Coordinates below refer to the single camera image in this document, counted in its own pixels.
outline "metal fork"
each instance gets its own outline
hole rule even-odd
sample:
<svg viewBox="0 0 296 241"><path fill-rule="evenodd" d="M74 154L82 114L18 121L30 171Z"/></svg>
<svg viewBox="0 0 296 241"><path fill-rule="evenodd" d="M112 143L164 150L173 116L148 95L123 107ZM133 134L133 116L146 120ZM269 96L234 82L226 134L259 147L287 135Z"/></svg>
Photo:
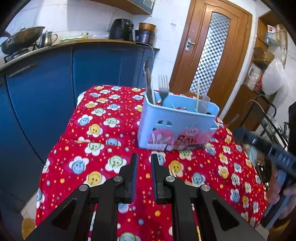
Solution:
<svg viewBox="0 0 296 241"><path fill-rule="evenodd" d="M164 74L158 74L158 91L161 98L161 105L170 91L168 77Z"/></svg>

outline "pot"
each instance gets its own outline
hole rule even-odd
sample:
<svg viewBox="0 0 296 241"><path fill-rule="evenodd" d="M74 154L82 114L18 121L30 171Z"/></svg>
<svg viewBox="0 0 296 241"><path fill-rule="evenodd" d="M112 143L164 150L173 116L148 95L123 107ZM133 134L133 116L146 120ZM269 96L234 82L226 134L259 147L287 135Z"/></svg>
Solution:
<svg viewBox="0 0 296 241"><path fill-rule="evenodd" d="M54 41L52 41L52 36L56 36L56 39ZM45 32L43 34L41 34L40 37L40 42L39 44L36 43L38 48L43 48L43 47L48 47L48 46L52 46L52 44L57 40L58 35L57 34L52 34L51 32Z"/></svg>
<svg viewBox="0 0 296 241"><path fill-rule="evenodd" d="M140 43L149 44L150 46L153 46L154 39L155 39L155 33L150 31L142 31L142 30L136 30L136 41Z"/></svg>
<svg viewBox="0 0 296 241"><path fill-rule="evenodd" d="M11 55L23 48L30 47L39 39L44 28L45 27L22 28L0 45L2 52Z"/></svg>
<svg viewBox="0 0 296 241"><path fill-rule="evenodd" d="M150 23L140 23L139 30L155 32L156 26Z"/></svg>

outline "cabinet handle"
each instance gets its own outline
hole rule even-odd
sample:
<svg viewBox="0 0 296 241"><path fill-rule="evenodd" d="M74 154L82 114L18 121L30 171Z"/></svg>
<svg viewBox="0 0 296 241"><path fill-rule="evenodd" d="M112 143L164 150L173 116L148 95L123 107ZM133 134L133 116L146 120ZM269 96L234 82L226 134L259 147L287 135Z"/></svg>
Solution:
<svg viewBox="0 0 296 241"><path fill-rule="evenodd" d="M11 77L13 77L13 76L19 74L20 72L22 72L22 71L24 71L24 70L26 70L26 69L28 69L28 68L30 68L30 67L33 67L33 66L35 66L35 65L37 65L37 63L33 63L33 64L28 65L28 66L22 67L21 69L17 70L16 72L13 72L12 74L10 74L10 75L8 76L8 78L11 78Z"/></svg>

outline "wok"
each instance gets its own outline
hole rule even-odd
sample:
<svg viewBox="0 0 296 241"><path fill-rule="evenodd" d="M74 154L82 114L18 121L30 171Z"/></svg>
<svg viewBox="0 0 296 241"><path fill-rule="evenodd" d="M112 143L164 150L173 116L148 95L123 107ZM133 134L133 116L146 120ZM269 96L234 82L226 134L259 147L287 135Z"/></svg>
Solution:
<svg viewBox="0 0 296 241"><path fill-rule="evenodd" d="M23 48L30 47L42 34L45 27L22 28L1 44L4 54L11 55Z"/></svg>

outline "chopstick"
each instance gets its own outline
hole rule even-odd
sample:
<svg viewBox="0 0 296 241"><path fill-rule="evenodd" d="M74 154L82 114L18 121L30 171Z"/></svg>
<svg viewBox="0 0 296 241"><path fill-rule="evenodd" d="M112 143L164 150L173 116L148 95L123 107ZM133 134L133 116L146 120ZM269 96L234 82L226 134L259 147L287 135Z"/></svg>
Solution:
<svg viewBox="0 0 296 241"><path fill-rule="evenodd" d="M200 80L197 78L197 93L196 93L196 103L195 103L195 109L198 110L198 101L200 99Z"/></svg>

